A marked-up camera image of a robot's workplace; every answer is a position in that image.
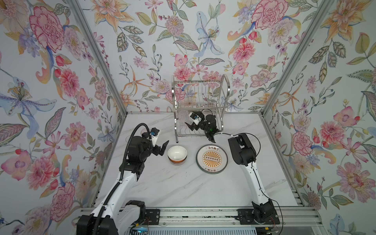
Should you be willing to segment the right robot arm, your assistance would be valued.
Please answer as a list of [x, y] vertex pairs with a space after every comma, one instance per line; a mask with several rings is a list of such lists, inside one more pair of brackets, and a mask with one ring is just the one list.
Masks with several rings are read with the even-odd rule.
[[240, 218], [251, 217], [252, 221], [256, 224], [266, 224], [272, 222], [279, 224], [280, 218], [275, 209], [274, 203], [276, 200], [271, 199], [261, 180], [258, 173], [256, 160], [260, 151], [256, 151], [248, 136], [255, 137], [251, 133], [228, 134], [221, 132], [216, 126], [216, 117], [213, 114], [203, 114], [201, 111], [193, 111], [189, 113], [192, 123], [186, 123], [186, 126], [191, 130], [203, 130], [206, 138], [215, 143], [214, 137], [216, 135], [229, 136], [228, 144], [231, 156], [234, 162], [241, 166], [248, 186], [251, 190], [252, 212], [245, 212]]

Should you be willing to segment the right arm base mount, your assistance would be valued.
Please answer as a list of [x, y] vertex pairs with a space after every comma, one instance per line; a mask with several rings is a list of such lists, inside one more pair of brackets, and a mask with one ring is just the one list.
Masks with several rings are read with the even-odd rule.
[[265, 203], [252, 202], [251, 208], [238, 209], [235, 220], [241, 225], [279, 225], [280, 219], [274, 207], [273, 201], [267, 199]]

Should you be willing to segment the dark-rimmed lettered plate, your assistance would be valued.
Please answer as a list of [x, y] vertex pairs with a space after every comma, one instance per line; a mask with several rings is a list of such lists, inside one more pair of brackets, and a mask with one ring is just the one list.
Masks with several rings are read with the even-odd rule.
[[218, 174], [227, 167], [228, 157], [226, 154], [207, 151], [196, 157], [196, 163], [202, 171], [208, 174]]

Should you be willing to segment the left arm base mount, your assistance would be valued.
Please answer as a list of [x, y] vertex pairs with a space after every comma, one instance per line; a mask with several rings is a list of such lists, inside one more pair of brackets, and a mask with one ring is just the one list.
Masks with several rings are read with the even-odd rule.
[[119, 212], [119, 225], [133, 226], [146, 223], [149, 225], [159, 225], [160, 209], [147, 209], [144, 201], [131, 200]]

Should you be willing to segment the red floral patterned bowl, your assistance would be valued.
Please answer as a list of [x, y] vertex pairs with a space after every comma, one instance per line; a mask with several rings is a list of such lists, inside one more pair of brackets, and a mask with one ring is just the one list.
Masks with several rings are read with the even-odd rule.
[[183, 163], [185, 163], [185, 161], [179, 161], [179, 162], [170, 161], [170, 163], [172, 163], [173, 165], [182, 165]]

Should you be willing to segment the orange bowl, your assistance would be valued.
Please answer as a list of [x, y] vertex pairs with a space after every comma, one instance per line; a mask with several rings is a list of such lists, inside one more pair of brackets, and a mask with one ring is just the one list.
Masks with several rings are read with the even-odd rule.
[[167, 156], [170, 161], [185, 161], [188, 156], [187, 150], [182, 146], [172, 146], [168, 152]]

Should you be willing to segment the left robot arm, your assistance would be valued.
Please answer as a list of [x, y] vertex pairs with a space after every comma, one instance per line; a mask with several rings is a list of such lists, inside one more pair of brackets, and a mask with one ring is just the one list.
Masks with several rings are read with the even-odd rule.
[[152, 154], [164, 155], [169, 141], [158, 146], [157, 139], [156, 136], [129, 139], [117, 181], [90, 215], [81, 216], [76, 227], [77, 235], [124, 235], [130, 227], [145, 221], [146, 206], [143, 201], [131, 200], [124, 209], [121, 207], [129, 191], [138, 182], [146, 159]]

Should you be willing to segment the orange patterned plate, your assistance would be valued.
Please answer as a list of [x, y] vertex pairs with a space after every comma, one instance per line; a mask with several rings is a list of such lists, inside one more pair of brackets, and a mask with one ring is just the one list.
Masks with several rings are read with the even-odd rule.
[[198, 167], [208, 174], [221, 173], [227, 167], [228, 161], [225, 150], [216, 145], [203, 146], [196, 154]]

